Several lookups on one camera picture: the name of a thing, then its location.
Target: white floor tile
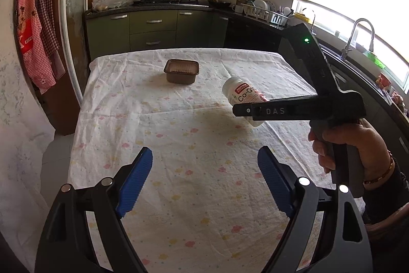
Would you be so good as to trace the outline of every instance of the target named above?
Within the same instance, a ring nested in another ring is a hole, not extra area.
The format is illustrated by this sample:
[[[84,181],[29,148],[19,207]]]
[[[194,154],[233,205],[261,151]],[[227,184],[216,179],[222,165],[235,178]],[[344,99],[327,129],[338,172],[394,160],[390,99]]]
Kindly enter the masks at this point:
[[[71,155],[74,134],[68,136],[56,135],[42,156],[42,164],[68,159]]]
[[[42,157],[40,193],[49,207],[61,186],[67,182],[73,140],[74,135],[57,135]]]

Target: white bottle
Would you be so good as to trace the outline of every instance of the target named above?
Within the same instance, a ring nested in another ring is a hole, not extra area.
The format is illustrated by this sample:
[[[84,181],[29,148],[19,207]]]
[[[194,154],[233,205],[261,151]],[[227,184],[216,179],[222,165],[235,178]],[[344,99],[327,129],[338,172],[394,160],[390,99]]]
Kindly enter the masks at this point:
[[[268,99],[250,83],[241,80],[239,77],[231,77],[222,88],[225,97],[228,98],[231,105],[237,103],[265,102]],[[260,126],[264,121],[254,121],[251,116],[245,117],[254,127]]]

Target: cup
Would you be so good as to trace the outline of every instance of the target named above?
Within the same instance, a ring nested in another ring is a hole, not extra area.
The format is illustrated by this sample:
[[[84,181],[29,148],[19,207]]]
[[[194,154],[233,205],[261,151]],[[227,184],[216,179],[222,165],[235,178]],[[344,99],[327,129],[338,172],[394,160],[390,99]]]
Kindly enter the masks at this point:
[[[243,7],[241,5],[233,5],[232,9],[236,13],[243,13]]]

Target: dish rack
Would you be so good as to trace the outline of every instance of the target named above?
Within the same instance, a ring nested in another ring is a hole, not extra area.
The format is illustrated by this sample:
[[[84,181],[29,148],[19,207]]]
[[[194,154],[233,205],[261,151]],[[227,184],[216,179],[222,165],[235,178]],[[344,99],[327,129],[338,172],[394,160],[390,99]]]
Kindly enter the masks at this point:
[[[243,4],[243,9],[244,14],[257,19],[264,20],[277,26],[285,26],[288,20],[288,18],[285,15],[281,15],[279,13],[269,10],[264,10],[262,8],[258,8],[252,5]]]

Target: red label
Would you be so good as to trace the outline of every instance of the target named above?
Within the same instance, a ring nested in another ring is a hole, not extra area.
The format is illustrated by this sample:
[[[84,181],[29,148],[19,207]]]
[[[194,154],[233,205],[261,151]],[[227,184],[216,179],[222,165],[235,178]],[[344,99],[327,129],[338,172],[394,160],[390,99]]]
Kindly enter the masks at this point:
[[[246,89],[247,87],[250,87],[250,85],[246,84],[246,83],[242,83],[239,87],[237,87],[234,91],[237,94],[240,94],[244,89]]]
[[[21,53],[26,53],[33,48],[33,32],[31,30],[31,20],[24,20],[21,30],[18,31],[18,41],[20,43]]]

